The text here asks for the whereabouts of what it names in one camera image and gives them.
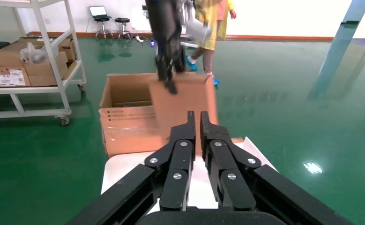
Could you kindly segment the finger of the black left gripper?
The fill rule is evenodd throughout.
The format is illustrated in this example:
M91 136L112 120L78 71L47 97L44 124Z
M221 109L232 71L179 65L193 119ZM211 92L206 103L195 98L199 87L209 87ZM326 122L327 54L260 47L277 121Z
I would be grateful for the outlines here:
M186 56L184 51L180 51L176 60L174 60L175 71L178 74L184 73L186 70Z
M172 66L164 63L160 64L160 81L164 83L171 94L177 94L177 89L173 80Z

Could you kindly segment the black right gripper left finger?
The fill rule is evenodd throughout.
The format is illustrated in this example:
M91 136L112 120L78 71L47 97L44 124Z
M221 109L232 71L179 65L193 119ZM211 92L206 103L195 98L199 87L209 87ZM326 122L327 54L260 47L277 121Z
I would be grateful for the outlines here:
M144 164L155 170L152 183L161 211L185 211L195 158L195 115L171 128L166 145L149 155Z

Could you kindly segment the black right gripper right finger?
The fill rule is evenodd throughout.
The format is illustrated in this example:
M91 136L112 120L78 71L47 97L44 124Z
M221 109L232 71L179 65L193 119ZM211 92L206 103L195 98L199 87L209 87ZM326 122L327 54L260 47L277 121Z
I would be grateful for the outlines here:
M235 145L227 128L211 123L207 111L201 112L200 138L202 157L218 207L253 211L256 200L246 178L261 166L261 161Z

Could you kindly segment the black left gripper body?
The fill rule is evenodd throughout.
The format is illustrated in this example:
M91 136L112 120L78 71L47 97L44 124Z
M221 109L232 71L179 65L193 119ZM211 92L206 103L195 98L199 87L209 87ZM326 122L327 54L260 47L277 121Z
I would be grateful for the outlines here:
M178 53L183 51L180 44L182 25L179 17L179 2L177 0L147 0L145 3L152 35L157 44L157 59L174 63Z

